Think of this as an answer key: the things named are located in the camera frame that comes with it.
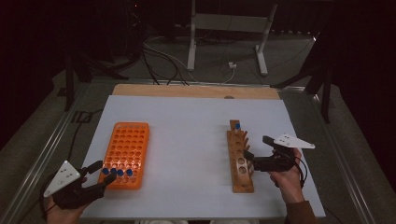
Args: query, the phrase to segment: sleeve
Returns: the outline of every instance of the sleeve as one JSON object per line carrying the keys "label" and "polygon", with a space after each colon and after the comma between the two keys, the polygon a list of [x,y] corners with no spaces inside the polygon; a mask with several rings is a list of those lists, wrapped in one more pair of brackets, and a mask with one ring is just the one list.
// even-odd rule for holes
{"label": "sleeve", "polygon": [[290,224],[318,224],[309,201],[301,203],[287,203],[286,209],[288,212],[286,223]]}

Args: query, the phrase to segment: floor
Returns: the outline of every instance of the floor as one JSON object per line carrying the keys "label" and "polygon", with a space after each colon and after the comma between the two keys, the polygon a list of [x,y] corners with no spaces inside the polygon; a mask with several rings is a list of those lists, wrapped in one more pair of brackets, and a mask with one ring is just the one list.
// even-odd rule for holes
{"label": "floor", "polygon": [[[259,41],[259,35],[231,33],[221,34],[218,38],[208,33],[205,38],[197,40],[195,70],[188,72],[183,65],[187,63],[189,49],[187,36],[180,36],[172,41],[160,36],[151,36],[145,41],[146,59],[152,71],[158,74],[155,77],[161,84],[170,82],[182,85],[185,80],[191,85],[268,86],[296,75],[315,43],[309,35],[270,34],[264,49],[269,74],[262,76],[253,50]],[[176,72],[175,67],[167,60],[153,56],[152,54],[156,54],[155,51],[171,55],[181,75],[171,79]],[[236,63],[234,70],[228,67],[229,62]],[[3,211],[3,215],[9,212],[3,208],[22,203],[19,206],[21,211],[13,211],[15,217],[27,212],[21,223],[44,223],[40,218],[38,206],[28,211],[37,198],[44,176],[59,166],[66,158],[70,147],[73,148],[71,159],[74,164],[83,163],[100,119],[100,115],[95,114],[91,122],[78,127],[78,123],[70,119],[75,111],[95,111],[103,108],[106,97],[118,83],[153,83],[143,61],[121,70],[120,74],[129,80],[114,80],[96,73],[92,83],[77,83],[76,93],[79,97],[70,113],[64,112],[65,99],[57,96],[59,89],[64,87],[64,72],[53,79],[55,90],[0,151],[0,169],[3,171],[0,176],[0,211]],[[284,99],[288,110],[293,111],[290,113],[290,119],[295,129],[299,130],[297,134],[302,138],[314,137],[315,144],[321,148],[304,153],[326,210],[327,216],[322,218],[320,223],[396,222],[394,191],[376,163],[339,90],[332,86],[329,109],[331,124],[325,124],[320,121],[317,113],[301,112],[302,107],[311,106],[312,111],[317,109],[312,103],[315,97],[307,97],[302,92],[303,88],[298,88],[306,85],[307,81],[309,78],[294,83],[294,88],[289,87],[287,91],[282,91],[280,97]],[[60,127],[62,120],[67,122]],[[61,134],[58,139],[53,140],[51,135],[55,130],[61,130]],[[42,174],[33,180],[35,183],[28,186],[29,190],[21,191],[19,186],[24,184],[25,176],[32,171],[36,158],[48,147],[54,148],[50,161],[43,167]],[[17,197],[23,193],[26,194],[24,197]],[[81,220],[81,223],[131,222]],[[283,223],[283,218],[262,220],[262,223]]]}

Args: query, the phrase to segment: blue cap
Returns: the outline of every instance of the blue cap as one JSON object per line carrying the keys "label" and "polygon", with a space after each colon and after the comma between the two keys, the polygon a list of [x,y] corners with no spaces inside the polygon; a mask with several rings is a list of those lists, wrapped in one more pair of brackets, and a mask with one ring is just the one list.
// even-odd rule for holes
{"label": "blue cap", "polygon": [[126,174],[131,176],[134,174],[134,172],[131,169],[126,170]]}
{"label": "blue cap", "polygon": [[108,169],[107,169],[106,167],[102,169],[102,173],[103,173],[104,175],[110,174],[110,172],[108,171]]}
{"label": "blue cap", "polygon": [[117,175],[123,176],[123,171],[122,171],[122,170],[118,170],[118,171],[117,171]]}

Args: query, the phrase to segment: gray carpet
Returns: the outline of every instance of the gray carpet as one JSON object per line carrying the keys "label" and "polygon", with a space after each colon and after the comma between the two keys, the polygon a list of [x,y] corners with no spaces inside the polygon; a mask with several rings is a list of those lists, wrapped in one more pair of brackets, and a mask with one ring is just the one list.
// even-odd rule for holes
{"label": "gray carpet", "polygon": [[[177,63],[183,78],[190,84],[223,83],[229,80],[232,71],[228,62],[236,62],[233,78],[222,85],[269,85],[283,81],[298,73],[314,41],[306,35],[270,35],[264,49],[264,56],[269,67],[269,74],[259,74],[253,48],[260,41],[259,36],[232,44],[202,45],[197,47],[195,71],[188,74],[183,65]],[[187,63],[189,39],[178,37],[175,41],[154,38],[146,42],[153,49],[170,54],[184,64]],[[161,83],[174,74],[173,65],[166,60],[147,55],[153,70],[162,77]],[[128,81],[117,81],[101,74],[96,74],[89,85],[80,84],[81,97],[71,111],[95,111],[104,108],[106,97],[111,94],[117,83],[147,83],[152,80],[147,67],[142,62],[120,71],[129,77]],[[293,84],[303,87],[309,78]],[[43,148],[46,147],[58,122],[67,114],[63,112],[65,99],[56,94],[64,87],[64,73],[54,78],[55,90],[40,105],[37,111],[25,122],[14,137],[0,151],[0,211],[13,202],[18,187]],[[301,89],[289,88],[281,91],[280,97],[290,112],[290,119],[299,137],[315,143],[317,149],[304,152],[319,197],[326,207],[325,218],[321,223],[395,223],[396,197],[386,178],[382,174],[359,126],[349,113],[339,90],[332,86],[331,124],[325,124],[318,115],[315,96],[308,96]],[[90,146],[100,113],[93,115],[92,121],[81,125],[73,145],[71,161],[76,167],[81,166]],[[68,123],[59,139],[51,159],[43,174],[34,186],[28,200],[18,211],[20,215],[34,203],[38,197],[39,186],[44,178],[56,171],[67,157],[73,141],[77,123]],[[361,209],[367,205],[368,210]],[[22,223],[43,223],[38,206],[34,207]],[[128,223],[125,221],[82,220],[81,223]],[[283,218],[263,220],[262,223],[283,223]]]}

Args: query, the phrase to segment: wooden block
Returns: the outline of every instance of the wooden block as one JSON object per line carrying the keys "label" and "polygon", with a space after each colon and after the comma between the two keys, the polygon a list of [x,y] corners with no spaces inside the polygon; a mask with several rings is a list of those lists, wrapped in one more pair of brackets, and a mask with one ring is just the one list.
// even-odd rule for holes
{"label": "wooden block", "polygon": [[253,193],[254,186],[251,176],[251,162],[244,158],[244,150],[248,150],[248,132],[241,129],[239,120],[230,120],[230,131],[227,131],[228,152],[230,155],[231,177],[234,193]]}

